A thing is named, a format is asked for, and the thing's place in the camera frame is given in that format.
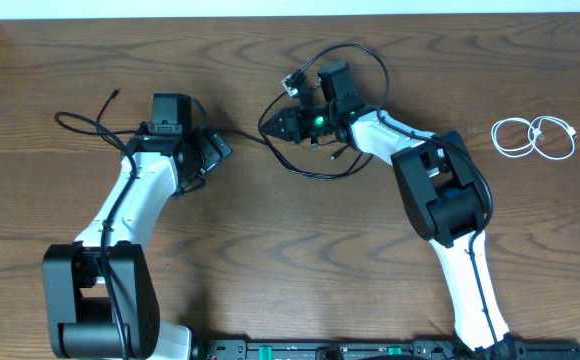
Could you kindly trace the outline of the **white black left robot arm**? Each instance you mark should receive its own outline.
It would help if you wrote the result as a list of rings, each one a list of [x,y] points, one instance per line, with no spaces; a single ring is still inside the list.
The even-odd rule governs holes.
[[[189,359],[192,331],[161,319],[144,252],[166,202],[203,186],[232,150],[211,127],[149,125],[121,151],[98,214],[43,257],[50,345],[59,358]]]

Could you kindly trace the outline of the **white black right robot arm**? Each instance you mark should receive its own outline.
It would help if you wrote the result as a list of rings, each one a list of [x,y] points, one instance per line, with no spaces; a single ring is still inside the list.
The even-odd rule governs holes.
[[[326,100],[322,106],[313,102],[304,75],[282,80],[285,95],[300,104],[261,120],[264,140],[299,143],[333,135],[391,165],[411,226],[440,261],[456,335],[476,356],[509,357],[509,327],[497,304],[485,254],[492,193],[462,137],[454,130],[416,130],[394,119],[381,106],[364,103],[348,77],[322,74],[319,83]]]

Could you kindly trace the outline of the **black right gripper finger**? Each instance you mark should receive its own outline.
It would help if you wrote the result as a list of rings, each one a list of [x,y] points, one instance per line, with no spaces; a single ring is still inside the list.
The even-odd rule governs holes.
[[[285,142],[291,142],[295,144],[300,143],[300,132],[299,130],[290,125],[263,125],[261,131],[266,136],[271,136]]]
[[[262,129],[298,129],[299,107],[285,107],[263,121]]]

